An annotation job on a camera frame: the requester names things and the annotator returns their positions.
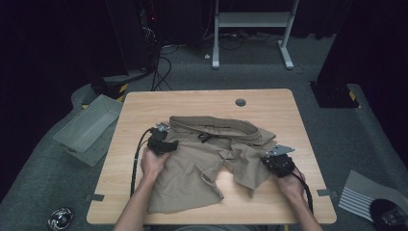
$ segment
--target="gray box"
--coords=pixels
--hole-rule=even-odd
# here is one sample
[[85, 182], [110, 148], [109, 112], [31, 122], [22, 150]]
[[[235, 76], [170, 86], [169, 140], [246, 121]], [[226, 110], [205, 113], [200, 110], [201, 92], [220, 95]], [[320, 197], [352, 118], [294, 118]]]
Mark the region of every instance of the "gray box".
[[54, 136], [64, 149], [94, 167], [108, 152], [123, 103], [99, 95]]

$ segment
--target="gray carpet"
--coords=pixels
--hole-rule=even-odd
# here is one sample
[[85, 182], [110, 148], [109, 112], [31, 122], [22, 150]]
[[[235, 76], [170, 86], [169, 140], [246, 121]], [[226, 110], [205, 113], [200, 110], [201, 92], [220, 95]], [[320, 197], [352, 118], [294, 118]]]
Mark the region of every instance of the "gray carpet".
[[[378, 184], [408, 195], [407, 169], [384, 135], [359, 86], [349, 87], [357, 95], [361, 108], [319, 108], [309, 82], [318, 78], [334, 38], [290, 38], [288, 49], [294, 70], [285, 68], [275, 41], [254, 41], [263, 39], [248, 38], [236, 50], [220, 49], [219, 70], [212, 70], [211, 59], [204, 58], [206, 54], [212, 55], [210, 46], [163, 49], [162, 56], [171, 61], [171, 71], [166, 77], [168, 85], [162, 83], [158, 90], [170, 90], [169, 87], [173, 90], [290, 89], [327, 188], [339, 194], [332, 200], [338, 219], [334, 224], [324, 225], [324, 230], [376, 230], [371, 222], [338, 206], [349, 172], [356, 170]], [[224, 40], [221, 45], [234, 48], [240, 44]], [[168, 67], [167, 61], [161, 59], [162, 75]], [[126, 92], [150, 90], [151, 82], [149, 76], [130, 84]], [[17, 176], [0, 206], [0, 230], [46, 230], [51, 213], [63, 206], [74, 212], [74, 220], [67, 230], [112, 230], [112, 225], [92, 225], [86, 220], [90, 205], [86, 196], [94, 192], [104, 159], [96, 167], [88, 167], [66, 154], [52, 139], [81, 111], [87, 90], [89, 86], [83, 86], [73, 93], [72, 112], [43, 137]], [[297, 225], [291, 225], [291, 230], [298, 230]]]

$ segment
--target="white metal stand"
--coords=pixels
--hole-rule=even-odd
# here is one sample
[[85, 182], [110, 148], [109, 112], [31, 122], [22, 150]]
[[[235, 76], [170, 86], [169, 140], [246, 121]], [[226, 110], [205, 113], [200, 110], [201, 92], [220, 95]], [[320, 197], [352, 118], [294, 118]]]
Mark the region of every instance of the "white metal stand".
[[284, 13], [220, 13], [218, 1], [216, 0], [214, 20], [213, 69], [219, 68], [218, 30], [220, 27], [285, 27], [283, 40], [278, 40], [278, 46], [286, 68], [293, 69], [293, 63], [286, 45], [288, 44], [299, 0], [294, 0], [291, 11]]

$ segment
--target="circular object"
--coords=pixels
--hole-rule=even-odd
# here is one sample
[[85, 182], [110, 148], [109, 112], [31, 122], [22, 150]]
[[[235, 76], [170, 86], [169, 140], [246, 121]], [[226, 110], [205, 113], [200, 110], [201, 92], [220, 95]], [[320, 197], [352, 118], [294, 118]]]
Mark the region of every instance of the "circular object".
[[239, 99], [235, 100], [235, 104], [237, 104], [237, 106], [239, 106], [239, 107], [243, 107], [243, 106], [246, 105], [246, 101], [244, 99], [239, 98]]
[[408, 216], [396, 204], [386, 199], [376, 199], [370, 204], [372, 221], [381, 231], [407, 231]]
[[68, 208], [60, 208], [54, 211], [47, 222], [48, 230], [57, 231], [65, 229], [73, 216], [72, 211]]

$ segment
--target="black tape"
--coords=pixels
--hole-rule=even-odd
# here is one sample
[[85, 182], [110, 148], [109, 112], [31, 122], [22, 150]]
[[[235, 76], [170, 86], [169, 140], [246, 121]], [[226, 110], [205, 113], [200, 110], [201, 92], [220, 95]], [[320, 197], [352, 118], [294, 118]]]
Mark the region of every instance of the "black tape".
[[339, 195], [337, 194], [337, 192], [336, 191], [330, 191], [330, 190], [328, 190], [328, 189], [326, 189], [326, 190], [318, 190], [318, 195], [319, 196], [327, 196], [327, 195], [329, 195], [330, 196], [330, 198], [337, 198]]
[[105, 198], [105, 195], [103, 194], [89, 194], [87, 195], [87, 197], [85, 197], [85, 201], [92, 201], [92, 200], [103, 201], [104, 198]]

